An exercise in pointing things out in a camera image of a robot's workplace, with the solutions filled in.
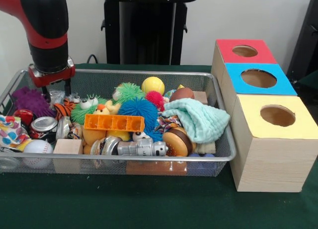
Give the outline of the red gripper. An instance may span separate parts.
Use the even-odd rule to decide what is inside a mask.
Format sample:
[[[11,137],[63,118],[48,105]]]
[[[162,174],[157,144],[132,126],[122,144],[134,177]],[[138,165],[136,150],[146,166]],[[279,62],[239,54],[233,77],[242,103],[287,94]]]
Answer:
[[[51,102],[51,95],[46,86],[64,80],[65,95],[71,94],[71,78],[75,75],[76,69],[72,58],[69,56],[67,66],[57,73],[42,73],[33,64],[28,67],[28,73],[36,87],[41,87],[42,93],[48,103]]]

